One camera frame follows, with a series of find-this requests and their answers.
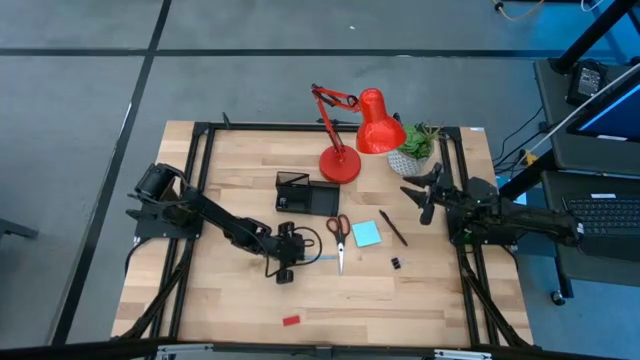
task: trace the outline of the black pen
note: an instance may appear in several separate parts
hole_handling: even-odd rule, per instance
[[[382,210],[378,210],[378,211],[380,211],[380,215],[382,215],[382,218],[384,219],[384,221],[386,221],[387,224],[389,224],[389,226],[391,227],[391,230],[393,230],[393,232],[396,235],[398,235],[398,238],[400,239],[400,241],[402,241],[404,246],[409,246],[409,244],[407,244],[407,240],[405,240],[404,237],[402,237],[402,235],[400,235],[400,232],[398,231],[398,229],[396,229],[395,225],[393,225],[391,220],[389,220],[389,217],[387,216],[387,214]]]

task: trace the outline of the red desk lamp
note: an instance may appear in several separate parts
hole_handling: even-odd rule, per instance
[[[333,129],[324,104],[351,112],[362,112],[362,125],[356,136],[356,148],[365,154],[379,154],[402,145],[407,135],[400,122],[387,114],[384,97],[378,89],[365,89],[360,98],[353,95],[311,85],[311,93],[316,99],[322,120],[327,127],[333,146],[320,155],[320,172],[329,181],[345,184],[353,181],[360,173],[360,156],[351,147],[342,143]]]

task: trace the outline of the lamp shade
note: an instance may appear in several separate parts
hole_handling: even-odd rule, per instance
[[[402,145],[407,139],[400,122],[387,114],[384,97],[378,89],[360,94],[362,125],[358,129],[356,148],[365,154],[380,154]]]

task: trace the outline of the desk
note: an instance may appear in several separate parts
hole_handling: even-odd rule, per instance
[[[562,195],[567,192],[629,192],[638,187],[638,180],[603,176],[543,172],[542,185],[549,209],[563,209]],[[640,286],[640,263],[601,259],[582,254],[578,249],[556,246],[558,274],[563,296],[571,297],[571,286],[562,284],[566,279],[605,282],[620,285]]]
[[[193,122],[167,123],[157,161],[182,168]],[[495,183],[484,131],[463,128],[462,144],[469,176]],[[342,133],[355,146],[355,133]],[[218,130],[205,194],[237,216],[271,227],[291,220],[317,230],[323,254],[335,255],[326,219],[275,211],[278,170],[305,172],[322,179],[319,154],[329,146],[324,132]],[[451,151],[455,162],[455,152]],[[402,182],[385,155],[361,155],[358,178],[341,186],[340,213],[352,223],[375,220],[382,243],[357,248],[347,238],[344,275],[333,260],[294,269],[295,281],[276,285],[264,278],[265,259],[230,245],[222,232],[205,224],[196,242],[181,318],[179,339],[261,344],[333,344],[383,346],[469,346],[455,249],[448,242],[444,209],[436,207],[433,224],[421,226],[420,210],[399,189]],[[440,161],[435,146],[425,170]],[[404,247],[378,213],[389,214],[409,247]],[[499,247],[485,246],[493,299],[519,335],[531,332],[512,258]],[[128,330],[156,295],[167,240],[154,239],[132,257],[113,335]],[[390,259],[405,262],[394,270]],[[487,341],[476,300],[480,336]],[[167,309],[172,308],[172,300]],[[165,311],[166,334],[171,311]],[[283,327],[282,318],[300,315],[301,323]]]
[[[613,80],[629,68],[629,66],[609,66],[607,78]],[[534,70],[547,124],[557,125],[576,109],[565,100],[571,75],[556,73],[551,69],[548,60],[536,61]],[[551,150],[500,188],[502,195],[512,200],[516,199],[540,182],[543,171],[568,169],[640,175],[640,166],[636,158],[626,156],[640,150],[640,145],[637,143],[604,141],[594,137],[569,134],[566,132],[566,126],[568,124],[551,136]]]

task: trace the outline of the succulent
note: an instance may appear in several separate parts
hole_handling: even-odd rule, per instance
[[[439,128],[430,128],[423,123],[417,125],[405,125],[404,132],[407,140],[398,147],[398,151],[414,159],[429,157],[433,150],[433,140],[438,138]]]

